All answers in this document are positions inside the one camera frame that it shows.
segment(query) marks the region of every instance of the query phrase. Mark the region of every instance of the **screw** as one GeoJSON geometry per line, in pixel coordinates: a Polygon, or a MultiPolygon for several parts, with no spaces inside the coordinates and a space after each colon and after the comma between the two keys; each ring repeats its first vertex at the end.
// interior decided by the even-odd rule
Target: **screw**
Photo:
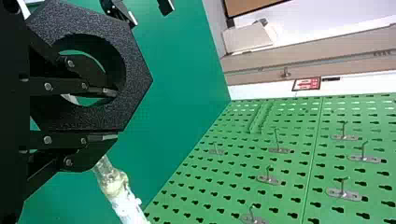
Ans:
{"type": "Polygon", "coordinates": [[[66,164],[66,166],[72,166],[72,165],[73,165],[73,162],[72,162],[72,160],[67,159],[67,160],[64,162],[64,164],[66,164]]]}
{"type": "Polygon", "coordinates": [[[44,137],[44,144],[49,145],[52,143],[52,138],[50,136],[44,137]]]}
{"type": "Polygon", "coordinates": [[[73,61],[71,61],[71,60],[67,61],[67,65],[69,65],[69,67],[75,67],[73,61]]]}
{"type": "Polygon", "coordinates": [[[44,88],[46,89],[46,91],[52,91],[52,85],[48,82],[44,83],[44,88]]]}

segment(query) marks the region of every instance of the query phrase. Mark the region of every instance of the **metal peg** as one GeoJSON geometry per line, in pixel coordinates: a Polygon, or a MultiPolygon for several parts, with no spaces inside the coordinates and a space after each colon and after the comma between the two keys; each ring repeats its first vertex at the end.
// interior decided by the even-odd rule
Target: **metal peg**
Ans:
{"type": "Polygon", "coordinates": [[[370,162],[370,163],[381,163],[381,159],[378,157],[367,157],[365,155],[365,146],[369,143],[369,141],[365,141],[363,145],[361,145],[361,156],[352,155],[349,156],[348,159],[350,161],[363,161],[363,162],[370,162]]]}
{"type": "Polygon", "coordinates": [[[272,167],[271,165],[267,166],[267,168],[266,168],[267,175],[258,175],[257,181],[265,183],[265,184],[278,186],[278,185],[280,185],[280,181],[278,181],[274,176],[270,175],[271,167],[272,167]]]}
{"type": "Polygon", "coordinates": [[[359,195],[358,192],[353,192],[349,190],[345,190],[345,181],[347,181],[350,177],[344,177],[340,179],[341,182],[341,189],[326,189],[326,193],[330,197],[334,198],[340,198],[340,199],[345,199],[348,201],[353,201],[353,202],[360,202],[362,197],[359,195]]]}
{"type": "Polygon", "coordinates": [[[210,154],[216,154],[216,155],[224,155],[225,151],[223,149],[218,149],[218,145],[216,142],[213,142],[213,145],[215,146],[215,149],[210,149],[209,153],[210,154]]]}
{"type": "Polygon", "coordinates": [[[245,224],[269,224],[267,221],[262,219],[262,217],[255,217],[253,214],[254,204],[248,209],[249,214],[241,216],[241,221],[245,224]]]}
{"type": "Polygon", "coordinates": [[[268,149],[269,152],[274,152],[274,153],[282,153],[282,154],[289,154],[291,152],[290,149],[284,148],[284,147],[280,147],[279,146],[279,140],[277,138],[277,131],[276,128],[274,128],[274,136],[275,136],[275,140],[276,140],[276,148],[274,147],[270,147],[268,149]]]}
{"type": "Polygon", "coordinates": [[[267,166],[266,170],[267,170],[267,180],[268,180],[268,181],[271,181],[270,169],[271,169],[271,165],[267,166]]]}
{"type": "Polygon", "coordinates": [[[282,75],[282,77],[291,77],[291,73],[290,73],[288,70],[289,70],[288,67],[285,67],[285,68],[283,69],[283,75],[282,75]]]}
{"type": "Polygon", "coordinates": [[[346,193],[344,192],[344,182],[345,182],[346,180],[348,180],[349,178],[350,178],[350,177],[347,176],[347,177],[344,177],[344,178],[341,179],[341,195],[342,195],[342,196],[345,196],[345,195],[346,195],[346,193]]]}
{"type": "Polygon", "coordinates": [[[346,140],[346,141],[357,141],[359,140],[358,136],[355,135],[347,135],[346,134],[346,125],[348,124],[347,121],[343,122],[343,133],[342,134],[335,134],[332,136],[332,139],[334,140],[346,140]]]}

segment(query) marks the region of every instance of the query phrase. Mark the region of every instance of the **green wall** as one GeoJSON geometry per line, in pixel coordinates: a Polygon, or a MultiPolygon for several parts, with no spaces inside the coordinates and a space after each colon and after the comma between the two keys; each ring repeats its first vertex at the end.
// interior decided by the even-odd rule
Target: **green wall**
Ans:
{"type": "MultiPolygon", "coordinates": [[[[99,0],[68,2],[102,12],[99,0]]],[[[124,0],[154,83],[108,153],[145,207],[230,102],[201,0],[176,0],[163,17],[156,0],[124,0]]],[[[28,199],[21,223],[119,223],[93,173],[57,174],[28,199]]]]}

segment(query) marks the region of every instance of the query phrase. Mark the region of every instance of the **clear plastic tube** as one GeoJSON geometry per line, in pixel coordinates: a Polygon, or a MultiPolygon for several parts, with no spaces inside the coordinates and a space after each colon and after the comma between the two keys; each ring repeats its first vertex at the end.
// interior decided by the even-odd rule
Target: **clear plastic tube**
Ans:
{"type": "Polygon", "coordinates": [[[129,187],[128,176],[114,168],[106,155],[92,170],[122,224],[150,224],[140,209],[142,201],[134,196],[129,187]]]}

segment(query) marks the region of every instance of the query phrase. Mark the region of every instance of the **green perforated board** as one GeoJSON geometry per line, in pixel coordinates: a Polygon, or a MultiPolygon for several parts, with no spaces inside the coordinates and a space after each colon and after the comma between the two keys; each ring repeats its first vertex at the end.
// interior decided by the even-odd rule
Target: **green perforated board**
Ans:
{"type": "Polygon", "coordinates": [[[369,94],[231,102],[146,215],[154,224],[236,224],[255,204],[254,215],[270,224],[394,224],[394,99],[396,94],[369,94]],[[344,121],[346,133],[357,135],[358,141],[331,139],[341,133],[344,121]],[[280,147],[290,154],[268,150],[276,147],[274,128],[280,147]],[[347,159],[360,155],[366,140],[366,155],[382,158],[381,163],[347,159]],[[211,154],[210,149],[225,154],[211,154]],[[272,165],[270,175],[281,181],[280,186],[256,180],[257,175],[266,175],[267,165],[272,165]],[[327,188],[340,189],[335,178],[346,176],[350,176],[346,189],[362,195],[362,202],[326,194],[327,188]]]}

